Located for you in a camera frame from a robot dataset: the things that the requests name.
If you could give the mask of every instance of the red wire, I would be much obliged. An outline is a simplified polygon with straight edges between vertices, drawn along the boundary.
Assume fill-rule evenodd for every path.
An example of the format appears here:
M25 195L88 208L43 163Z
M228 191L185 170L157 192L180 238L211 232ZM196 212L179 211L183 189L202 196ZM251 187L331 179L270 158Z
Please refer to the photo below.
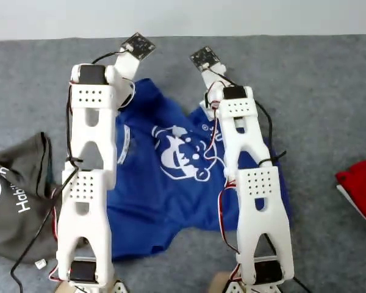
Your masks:
M223 208L222 208L222 196L224 194L224 191L233 187L236 187L236 184L233 183L235 181L228 181L228 183L225 185L225 188L218 194L218 215L220 220L220 231L222 235L222 239L226 243L227 246L229 246L231 249L233 249L236 253L239 253L239 251L229 244L226 235L225 235L225 227L224 227L224 219L223 219Z

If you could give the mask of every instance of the gray carpet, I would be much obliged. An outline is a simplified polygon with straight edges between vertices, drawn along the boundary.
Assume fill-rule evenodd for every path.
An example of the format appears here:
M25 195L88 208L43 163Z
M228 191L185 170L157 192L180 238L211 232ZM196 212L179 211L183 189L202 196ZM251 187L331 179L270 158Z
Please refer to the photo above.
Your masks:
M60 178L71 66L117 49L120 41L0 42L0 150L46 131ZM366 292L366 223L336 191L334 179L336 171L366 159L366 35L152 41L157 50L137 77L152 78L187 112L204 91L188 56L204 45L219 55L229 77L254 89L272 114L276 148L288 151L282 163L294 213L296 276L313 292ZM115 267L131 292L205 292L213 275L234 263L219 233L186 229L165 253ZM0 257L0 292L16 292L11 265ZM20 266L25 292L51 291L47 271ZM302 292L292 281L283 288Z

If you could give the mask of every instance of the gray bag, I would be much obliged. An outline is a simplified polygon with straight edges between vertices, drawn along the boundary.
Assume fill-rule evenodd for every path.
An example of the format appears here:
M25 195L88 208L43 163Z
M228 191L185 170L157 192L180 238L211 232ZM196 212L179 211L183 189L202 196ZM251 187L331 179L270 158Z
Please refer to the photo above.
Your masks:
M56 187L47 182L51 168L49 139L40 132L0 151L0 255L16 260L34 237L51 206ZM52 216L23 259L35 262L54 256Z

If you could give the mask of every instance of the small white label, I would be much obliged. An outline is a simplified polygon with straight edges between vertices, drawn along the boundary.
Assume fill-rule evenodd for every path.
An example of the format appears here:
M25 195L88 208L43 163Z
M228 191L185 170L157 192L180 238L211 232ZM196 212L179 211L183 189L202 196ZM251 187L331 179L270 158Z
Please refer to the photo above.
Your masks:
M129 150L129 144L130 144L130 127L126 124L123 125L123 127L124 127L124 143L121 155L117 162L118 165L122 165L124 160L126 159L127 151Z
M44 267L46 267L46 261L45 259L40 259L39 261L35 262L35 266L38 268L38 270L43 269Z

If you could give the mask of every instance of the white plastic part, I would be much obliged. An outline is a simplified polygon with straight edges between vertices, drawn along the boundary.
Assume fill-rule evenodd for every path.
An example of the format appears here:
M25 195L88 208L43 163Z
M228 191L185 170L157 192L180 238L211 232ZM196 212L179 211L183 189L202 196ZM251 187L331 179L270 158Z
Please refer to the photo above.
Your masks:
M213 71L223 74L226 68L221 63L212 67ZM205 70L202 76L206 87L226 82L221 76ZM271 161L261 163L259 168L239 170L238 160L242 151L247 151L258 164L270 158L270 152L264 144L257 119L257 109L251 87L244 87L246 98L222 99L215 115L219 119L225 148L225 175L228 180L236 180L239 200L239 222L237 227L237 244L239 254L236 260L240 263L240 274L245 289L258 288L253 286L256 281L254 263L274 258L279 261L282 269L282 280L261 285L259 292L277 292L277 284L294 276L292 245L290 238L289 219L281 198L278 168ZM223 86L217 86L214 91L221 92ZM200 103L209 120L214 118L212 109ZM265 202L263 209L256 208L255 199L262 198ZM268 234L276 249L276 256L255 258L254 253L260 235Z
M270 158L270 152L264 144L257 119L257 110L251 87L245 87L247 98L223 99L217 110L225 146L224 161L226 174L234 180L238 169L241 151L247 151L256 163ZM244 133L239 133L235 117L241 117ZM271 166L267 161L262 166Z
M58 275L69 281L71 263L74 260L94 261L97 284L70 281L71 286L86 288L87 292L104 293L113 286L114 268L111 257L111 230L107 218L107 190L116 183L117 147L115 145L115 118L118 108L132 93L131 81L139 61L131 54L118 56L115 66L108 66L105 78L108 85L76 84L79 82L81 65L72 69L71 106L73 111L71 150L73 157L82 158L88 143L94 142L103 160L103 168L79 171L62 192L62 208L58 223ZM98 122L88 124L88 109L98 112ZM74 170L65 163L62 182ZM74 250L80 238L86 238L94 258L74 258Z
M127 290L122 282L116 282L111 293L127 293Z
M135 58L130 52L124 52L118 55L114 67L122 77L133 79L139 65L140 61L137 58Z
M255 283L255 249L262 234L267 233L276 249L276 256L283 272L283 279L294 276L292 244L289 220L283 207L278 167L243 169L237 172L237 196L239 197L239 223L237 245L240 254L240 273L248 284ZM258 210L256 199L264 201Z
M76 285L76 286L77 286L77 288L74 293L84 293L84 291L86 293L93 293L92 288L78 286L78 285ZM105 293L128 293L125 285L120 281L116 282L111 290L105 290L104 292Z
M35 266L37 267L38 270L43 269L44 267L46 267L46 265L47 265L47 263L46 263L46 260L44 258L35 262Z
M239 282L230 282L224 293L281 293L277 286L263 284L256 286L244 286Z

